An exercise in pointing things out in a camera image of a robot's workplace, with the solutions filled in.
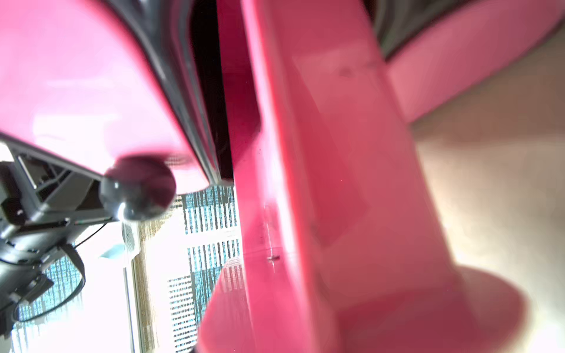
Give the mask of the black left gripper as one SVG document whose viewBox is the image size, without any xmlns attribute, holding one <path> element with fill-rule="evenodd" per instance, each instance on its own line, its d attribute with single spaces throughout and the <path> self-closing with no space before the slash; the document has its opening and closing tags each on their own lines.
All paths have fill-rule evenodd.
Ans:
<svg viewBox="0 0 565 353">
<path fill-rule="evenodd" d="M 46 316 L 82 291 L 85 269 L 72 246 L 89 227 L 115 219 L 100 202 L 100 176 L 16 141 L 2 141 L 1 150 L 1 337 L 8 338 L 15 324 Z M 35 313 L 33 303 L 55 284 L 46 271 L 60 258 L 79 282 Z"/>
</svg>

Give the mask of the pink top drawer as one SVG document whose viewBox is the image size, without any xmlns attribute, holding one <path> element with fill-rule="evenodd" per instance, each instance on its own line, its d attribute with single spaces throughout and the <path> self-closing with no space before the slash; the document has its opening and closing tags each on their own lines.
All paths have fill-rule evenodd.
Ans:
<svg viewBox="0 0 565 353">
<path fill-rule="evenodd" d="M 96 175 L 152 157 L 180 194 L 210 185 L 141 47 L 101 1 L 1 3 L 1 137 Z"/>
</svg>

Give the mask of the black drawer cabinet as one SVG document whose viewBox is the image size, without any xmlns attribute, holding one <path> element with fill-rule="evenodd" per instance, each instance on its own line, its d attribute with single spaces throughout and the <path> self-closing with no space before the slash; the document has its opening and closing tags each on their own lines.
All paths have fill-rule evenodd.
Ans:
<svg viewBox="0 0 565 353">
<path fill-rule="evenodd" d="M 217 1 L 108 1 L 132 31 L 211 185 L 232 185 Z"/>
</svg>

